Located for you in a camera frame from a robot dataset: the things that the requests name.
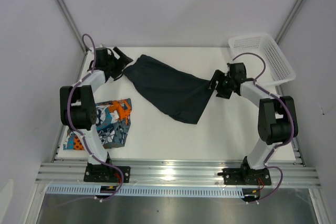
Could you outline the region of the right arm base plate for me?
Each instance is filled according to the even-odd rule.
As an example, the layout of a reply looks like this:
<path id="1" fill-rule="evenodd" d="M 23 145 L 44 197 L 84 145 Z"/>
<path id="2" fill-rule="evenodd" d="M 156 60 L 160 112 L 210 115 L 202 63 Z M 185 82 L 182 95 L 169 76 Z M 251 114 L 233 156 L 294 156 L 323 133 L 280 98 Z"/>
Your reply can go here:
<path id="1" fill-rule="evenodd" d="M 221 172 L 217 173 L 222 177 L 225 185 L 271 185 L 271 177 L 269 170 L 264 169 L 248 169 L 242 168 L 223 168 Z"/>

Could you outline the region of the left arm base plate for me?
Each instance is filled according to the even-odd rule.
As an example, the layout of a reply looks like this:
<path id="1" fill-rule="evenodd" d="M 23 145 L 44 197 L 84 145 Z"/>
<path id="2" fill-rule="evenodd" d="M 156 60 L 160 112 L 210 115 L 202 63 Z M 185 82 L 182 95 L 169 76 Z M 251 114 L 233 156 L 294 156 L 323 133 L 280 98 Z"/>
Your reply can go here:
<path id="1" fill-rule="evenodd" d="M 104 165 L 88 164 L 84 174 L 84 182 L 117 183 L 121 179 L 120 172 Z"/>

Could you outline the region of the colourful patterned shorts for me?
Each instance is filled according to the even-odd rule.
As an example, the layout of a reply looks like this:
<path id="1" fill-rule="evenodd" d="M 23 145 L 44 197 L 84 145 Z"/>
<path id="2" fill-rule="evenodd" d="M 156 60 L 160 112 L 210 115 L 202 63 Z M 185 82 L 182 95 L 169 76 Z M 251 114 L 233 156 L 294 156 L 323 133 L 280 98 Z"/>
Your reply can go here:
<path id="1" fill-rule="evenodd" d="M 131 126 L 131 99 L 100 102 L 96 104 L 96 110 L 96 128 L 103 147 L 124 147 Z"/>

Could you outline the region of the dark green shorts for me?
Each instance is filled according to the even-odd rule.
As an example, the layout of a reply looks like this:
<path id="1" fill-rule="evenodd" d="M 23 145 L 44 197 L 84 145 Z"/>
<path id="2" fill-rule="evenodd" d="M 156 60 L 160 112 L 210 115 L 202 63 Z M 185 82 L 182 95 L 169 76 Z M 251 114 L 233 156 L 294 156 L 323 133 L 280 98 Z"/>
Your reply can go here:
<path id="1" fill-rule="evenodd" d="M 135 89 L 172 119 L 197 124 L 213 94 L 210 81 L 141 55 L 123 74 Z"/>

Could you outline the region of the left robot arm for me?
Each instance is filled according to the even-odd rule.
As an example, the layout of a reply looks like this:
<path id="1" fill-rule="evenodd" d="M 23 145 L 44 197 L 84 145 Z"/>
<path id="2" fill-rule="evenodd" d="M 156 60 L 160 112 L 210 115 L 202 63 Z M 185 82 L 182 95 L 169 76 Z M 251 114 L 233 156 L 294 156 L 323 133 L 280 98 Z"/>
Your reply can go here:
<path id="1" fill-rule="evenodd" d="M 85 75 L 77 83 L 60 88 L 61 122 L 81 140 L 89 154 L 88 163 L 99 165 L 95 175 L 102 182 L 113 178 L 114 169 L 97 131 L 97 109 L 93 94 L 109 79 L 120 79 L 124 68 L 132 61 L 118 47 L 94 49 L 93 60 Z"/>

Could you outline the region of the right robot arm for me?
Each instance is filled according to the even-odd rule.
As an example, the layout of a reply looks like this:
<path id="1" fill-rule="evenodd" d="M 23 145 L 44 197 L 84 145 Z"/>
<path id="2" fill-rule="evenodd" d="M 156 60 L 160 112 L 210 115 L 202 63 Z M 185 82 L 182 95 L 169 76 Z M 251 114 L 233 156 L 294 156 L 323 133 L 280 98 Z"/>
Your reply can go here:
<path id="1" fill-rule="evenodd" d="M 253 78 L 247 78 L 243 63 L 229 65 L 229 71 L 216 70 L 209 88 L 217 97 L 229 99 L 233 93 L 249 100 L 258 108 L 259 140 L 245 157 L 248 166 L 240 170 L 240 179 L 251 184 L 258 179 L 259 169 L 266 168 L 275 152 L 288 145 L 298 134 L 295 103 L 292 97 L 279 97 L 263 88 Z"/>

